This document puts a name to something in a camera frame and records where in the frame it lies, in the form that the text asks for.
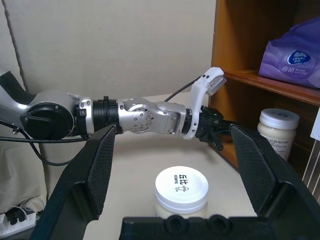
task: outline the white table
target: white table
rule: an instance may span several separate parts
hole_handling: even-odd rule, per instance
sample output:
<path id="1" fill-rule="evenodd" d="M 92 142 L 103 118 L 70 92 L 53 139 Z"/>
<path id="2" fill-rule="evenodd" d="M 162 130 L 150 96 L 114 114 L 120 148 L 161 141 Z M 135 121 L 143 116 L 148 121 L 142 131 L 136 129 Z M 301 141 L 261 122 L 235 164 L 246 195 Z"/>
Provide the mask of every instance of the white table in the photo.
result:
<path id="1" fill-rule="evenodd" d="M 146 97 L 163 101 L 167 95 Z M 171 100 L 188 105 L 189 93 Z M 203 104 L 207 105 L 208 97 Z M 98 221 L 87 226 L 85 240 L 119 239 L 123 217 L 155 216 L 155 180 L 164 169 L 187 166 L 209 182 L 208 216 L 256 216 L 239 173 L 207 143 L 155 133 L 126 132 L 115 137 L 112 172 Z"/>

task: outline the power strip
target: power strip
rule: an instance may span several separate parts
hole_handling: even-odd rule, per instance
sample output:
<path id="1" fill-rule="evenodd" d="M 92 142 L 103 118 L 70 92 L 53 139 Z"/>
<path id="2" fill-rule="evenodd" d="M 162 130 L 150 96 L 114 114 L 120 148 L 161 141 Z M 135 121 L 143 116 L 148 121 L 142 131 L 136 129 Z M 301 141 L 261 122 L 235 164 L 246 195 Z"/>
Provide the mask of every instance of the power strip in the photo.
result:
<path id="1" fill-rule="evenodd" d="M 33 212 L 27 216 L 26 220 L 22 222 L 18 220 L 16 224 L 11 225 L 6 215 L 1 214 L 0 215 L 0 239 L 4 239 L 14 234 L 33 228 L 36 225 L 36 218 L 37 218 L 37 215 L 35 212 Z"/>

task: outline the metal screw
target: metal screw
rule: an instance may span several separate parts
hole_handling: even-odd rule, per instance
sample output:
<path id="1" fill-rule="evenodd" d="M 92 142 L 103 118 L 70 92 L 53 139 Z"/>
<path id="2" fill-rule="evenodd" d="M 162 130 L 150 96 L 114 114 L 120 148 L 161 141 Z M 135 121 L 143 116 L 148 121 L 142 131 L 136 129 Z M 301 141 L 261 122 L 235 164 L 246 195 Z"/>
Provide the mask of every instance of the metal screw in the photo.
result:
<path id="1" fill-rule="evenodd" d="M 12 134 L 13 135 L 17 135 L 18 134 L 18 132 L 17 132 L 18 130 L 19 130 L 19 127 L 17 127 L 16 129 L 12 130 Z"/>

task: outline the black cable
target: black cable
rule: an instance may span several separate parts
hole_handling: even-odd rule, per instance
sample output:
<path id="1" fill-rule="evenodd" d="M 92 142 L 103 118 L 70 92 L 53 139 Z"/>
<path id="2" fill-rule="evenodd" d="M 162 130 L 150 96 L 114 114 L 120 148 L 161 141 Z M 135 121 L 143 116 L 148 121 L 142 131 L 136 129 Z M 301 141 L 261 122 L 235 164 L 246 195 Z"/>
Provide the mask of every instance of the black cable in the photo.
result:
<path id="1" fill-rule="evenodd" d="M 176 91 L 175 93 L 171 94 L 166 100 L 164 100 L 165 102 L 168 102 L 170 99 L 172 99 L 175 95 L 177 95 L 178 93 L 182 92 L 183 90 L 185 90 L 186 88 L 190 87 L 192 84 L 195 83 L 195 81 L 197 81 L 201 76 L 197 77 L 195 80 L 193 80 L 192 82 L 189 82 L 187 85 L 183 86 L 182 88 L 180 88 L 178 91 Z"/>
<path id="2" fill-rule="evenodd" d="M 4 125 L 11 129 L 17 129 L 17 127 L 6 123 L 4 121 L 0 120 L 0 124 Z M 16 131 L 17 133 L 24 132 L 21 129 Z M 6 137 L 6 136 L 0 136 L 0 141 L 6 141 L 6 142 L 18 142 L 18 143 L 34 143 L 34 144 L 66 144 L 66 143 L 78 143 L 78 142 L 84 142 L 87 141 L 88 137 L 79 137 L 79 138 L 72 138 L 72 139 L 59 139 L 59 140 L 37 140 L 37 139 L 31 139 L 29 136 L 26 139 L 20 138 L 20 137 Z"/>
<path id="3" fill-rule="evenodd" d="M 26 139 L 29 139 L 29 140 L 30 140 L 30 137 L 29 137 L 28 134 L 26 134 L 24 131 L 20 130 L 19 132 L 20 132 Z M 44 164 L 48 164 L 48 165 L 57 167 L 57 166 L 68 165 L 68 164 L 72 161 L 72 159 L 69 160 L 69 161 L 60 162 L 60 163 L 47 161 L 47 160 L 45 160 L 45 159 L 41 156 L 40 152 L 38 151 L 38 149 L 36 148 L 36 146 L 35 146 L 32 142 L 29 142 L 29 144 L 30 144 L 32 150 L 34 151 L 35 155 L 36 155 Z"/>
<path id="4" fill-rule="evenodd" d="M 34 151 L 34 153 L 36 154 L 36 156 L 44 163 L 44 164 L 48 164 L 51 166 L 64 166 L 69 164 L 71 160 L 69 161 L 65 161 L 65 162 L 60 162 L 60 163 L 55 163 L 55 162 L 50 162 L 45 160 L 40 152 L 38 151 L 38 149 L 36 148 L 36 146 L 34 145 L 34 143 L 42 143 L 42 144 L 58 144 L 58 143 L 76 143 L 76 142 L 82 142 L 82 141 L 86 141 L 88 138 L 87 137 L 83 137 L 83 138 L 75 138 L 75 139 L 61 139 L 61 140 L 35 140 L 35 139 L 30 139 L 30 137 L 28 136 L 28 134 L 25 133 L 25 131 L 10 125 L 4 121 L 0 120 L 0 124 L 4 125 L 8 128 L 14 129 L 17 133 L 21 133 L 25 139 L 23 138 L 19 138 L 19 137 L 0 137 L 0 141 L 8 141 L 8 142 L 21 142 L 21 143 L 29 143 L 32 150 Z"/>

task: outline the white cable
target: white cable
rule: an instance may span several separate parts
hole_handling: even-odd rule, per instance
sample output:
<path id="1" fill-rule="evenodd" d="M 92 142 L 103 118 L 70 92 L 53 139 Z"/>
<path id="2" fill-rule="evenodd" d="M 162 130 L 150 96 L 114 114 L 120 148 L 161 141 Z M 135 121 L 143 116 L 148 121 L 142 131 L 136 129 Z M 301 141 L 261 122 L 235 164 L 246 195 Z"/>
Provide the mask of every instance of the white cable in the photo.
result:
<path id="1" fill-rule="evenodd" d="M 45 209 L 46 204 L 42 201 L 42 199 L 41 199 L 39 196 L 30 197 L 30 198 L 24 200 L 24 201 L 20 204 L 20 207 L 23 208 L 23 209 L 25 209 L 25 210 L 27 210 L 27 211 L 32 211 L 32 212 L 34 212 L 34 210 L 32 210 L 32 209 L 30 209 L 30 208 L 28 208 L 28 207 L 26 206 L 26 205 L 27 205 L 27 202 L 28 202 L 29 200 L 31 200 L 31 199 L 38 199 L 38 200 L 42 203 L 43 209 Z"/>
<path id="2" fill-rule="evenodd" d="M 25 220 L 27 220 L 28 215 L 27 215 L 26 211 L 25 211 L 25 210 L 23 210 L 21 207 L 19 207 L 19 206 L 11 206 L 10 208 L 17 208 L 17 209 L 20 209 L 20 210 L 24 213 Z"/>

